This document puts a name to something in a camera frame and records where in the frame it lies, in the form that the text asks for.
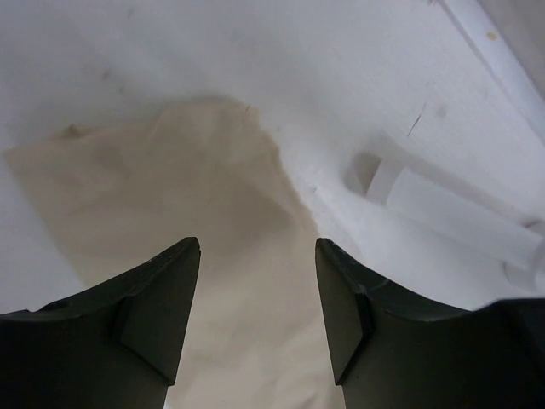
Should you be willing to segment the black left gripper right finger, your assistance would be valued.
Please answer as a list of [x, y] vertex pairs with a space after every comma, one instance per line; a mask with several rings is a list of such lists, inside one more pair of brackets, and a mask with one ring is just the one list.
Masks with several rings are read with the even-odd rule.
[[436, 302], [318, 239], [336, 385], [349, 408], [541, 408], [544, 301], [469, 311]]

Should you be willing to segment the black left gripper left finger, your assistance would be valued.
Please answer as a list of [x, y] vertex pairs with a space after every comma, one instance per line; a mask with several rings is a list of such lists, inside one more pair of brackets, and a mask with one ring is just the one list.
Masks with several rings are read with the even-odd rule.
[[189, 237], [88, 290], [3, 314], [2, 407], [164, 407], [200, 256]]

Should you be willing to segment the beige trousers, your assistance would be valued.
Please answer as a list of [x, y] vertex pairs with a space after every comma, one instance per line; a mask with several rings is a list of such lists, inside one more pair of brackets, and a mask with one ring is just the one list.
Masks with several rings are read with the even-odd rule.
[[73, 125], [4, 157], [87, 285], [198, 238], [169, 407], [343, 407], [315, 278], [318, 233], [255, 108], [189, 100], [145, 122]]

